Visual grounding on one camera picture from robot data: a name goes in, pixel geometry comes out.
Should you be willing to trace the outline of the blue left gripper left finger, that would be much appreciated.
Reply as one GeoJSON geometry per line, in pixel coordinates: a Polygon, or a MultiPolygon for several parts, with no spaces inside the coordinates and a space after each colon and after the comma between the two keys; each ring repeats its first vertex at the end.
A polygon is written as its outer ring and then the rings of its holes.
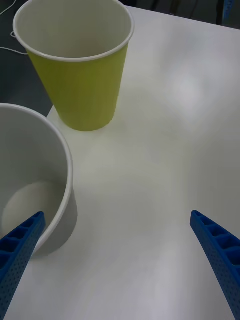
{"type": "Polygon", "coordinates": [[[3,320],[46,226],[39,211],[0,240],[0,319],[3,320]]]}

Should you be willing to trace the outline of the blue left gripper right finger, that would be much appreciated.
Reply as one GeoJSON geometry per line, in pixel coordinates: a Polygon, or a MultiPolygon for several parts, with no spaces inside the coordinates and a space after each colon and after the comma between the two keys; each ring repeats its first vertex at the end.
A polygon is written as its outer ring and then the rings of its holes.
{"type": "Polygon", "coordinates": [[[213,269],[236,320],[240,319],[240,240],[193,210],[190,226],[213,269]]]}

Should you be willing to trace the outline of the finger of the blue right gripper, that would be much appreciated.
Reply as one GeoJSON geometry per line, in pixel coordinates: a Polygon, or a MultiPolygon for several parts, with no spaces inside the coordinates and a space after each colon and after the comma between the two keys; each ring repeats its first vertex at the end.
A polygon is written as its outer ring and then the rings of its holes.
{"type": "Polygon", "coordinates": [[[227,25],[231,23],[231,11],[233,8],[233,0],[223,1],[223,11],[222,11],[222,24],[227,25]]]}

